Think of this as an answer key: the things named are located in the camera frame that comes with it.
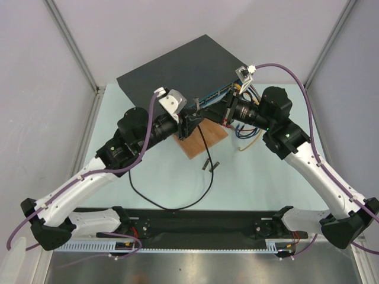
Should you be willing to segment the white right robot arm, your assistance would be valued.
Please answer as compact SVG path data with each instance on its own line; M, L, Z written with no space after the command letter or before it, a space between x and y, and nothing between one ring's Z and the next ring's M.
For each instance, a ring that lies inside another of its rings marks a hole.
M325 211L285 206L275 215L272 229L281 238L293 231L323 235L345 249L370 226L378 214L378 199L366 198L349 185L316 153L313 140L289 118L292 102L285 89L270 86L258 104L229 90L198 114L220 125L239 121L265 131L265 145L305 178L327 205Z

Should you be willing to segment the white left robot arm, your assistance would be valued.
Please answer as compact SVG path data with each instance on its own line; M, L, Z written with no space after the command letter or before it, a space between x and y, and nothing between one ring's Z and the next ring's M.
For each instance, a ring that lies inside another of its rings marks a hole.
M154 117L153 109L129 109L118 121L113 137L82 170L44 198L22 201L21 209L37 244L50 251L74 236L127 235L130 217L122 207L84 213L76 208L97 190L134 168L147 150L173 134L186 139L202 121L203 117L193 109L183 109L177 118L169 113Z

